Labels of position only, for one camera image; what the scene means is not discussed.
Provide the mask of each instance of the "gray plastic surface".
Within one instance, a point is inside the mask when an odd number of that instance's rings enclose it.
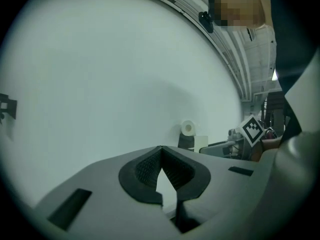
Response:
[[[68,230],[77,239],[265,239],[288,221],[308,196],[319,168],[320,132],[303,133],[263,153],[258,163],[170,147],[204,164],[211,182],[198,199],[184,202],[202,222],[181,234],[160,205],[135,201],[121,188],[120,168],[147,148],[89,165],[49,193],[36,207],[47,218],[76,188],[91,197]],[[253,170],[251,176],[228,171]]]
[[[161,205],[138,202],[119,183],[119,170],[127,162],[154,147],[95,162],[45,196],[35,210],[47,218],[65,199],[80,188],[91,196],[68,232],[78,239],[165,239],[180,235]]]

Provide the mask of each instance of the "tape roll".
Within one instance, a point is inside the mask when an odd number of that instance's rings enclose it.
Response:
[[[185,136],[195,136],[196,126],[192,121],[184,121],[181,125],[181,132]]]

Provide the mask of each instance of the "white backdrop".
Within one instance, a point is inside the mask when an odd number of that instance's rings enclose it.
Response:
[[[93,162],[177,146],[192,120],[209,142],[241,122],[218,53],[182,15],[154,0],[46,0],[22,15],[0,60],[0,93],[18,100],[0,125],[2,162],[22,200]],[[170,205],[172,187],[159,177]]]

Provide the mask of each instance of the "black and white square marker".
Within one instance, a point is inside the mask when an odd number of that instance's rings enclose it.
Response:
[[[240,125],[242,135],[247,139],[251,147],[253,147],[263,136],[263,129],[258,121],[252,116],[244,120]]]

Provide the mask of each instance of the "ceiling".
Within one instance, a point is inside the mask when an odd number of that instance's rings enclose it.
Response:
[[[160,0],[194,23],[221,55],[237,88],[239,98],[253,108],[269,92],[280,91],[272,81],[276,62],[275,34],[271,27],[226,31],[216,27],[212,34],[201,26],[198,13],[208,10],[208,0]]]

